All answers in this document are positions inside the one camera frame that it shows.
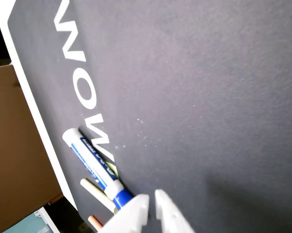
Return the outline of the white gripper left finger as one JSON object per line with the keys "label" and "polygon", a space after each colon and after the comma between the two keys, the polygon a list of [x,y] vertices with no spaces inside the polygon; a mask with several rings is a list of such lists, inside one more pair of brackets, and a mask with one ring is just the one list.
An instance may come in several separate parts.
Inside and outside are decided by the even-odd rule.
{"label": "white gripper left finger", "polygon": [[147,225],[149,195],[139,194],[130,200],[98,232],[99,233],[141,233]]}

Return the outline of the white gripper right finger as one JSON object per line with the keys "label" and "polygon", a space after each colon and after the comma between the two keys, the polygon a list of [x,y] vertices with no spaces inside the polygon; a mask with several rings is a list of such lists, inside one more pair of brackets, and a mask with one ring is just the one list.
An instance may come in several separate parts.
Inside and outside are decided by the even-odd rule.
{"label": "white gripper right finger", "polygon": [[162,189],[155,190],[156,218],[161,221],[163,233],[194,233],[182,212]]}

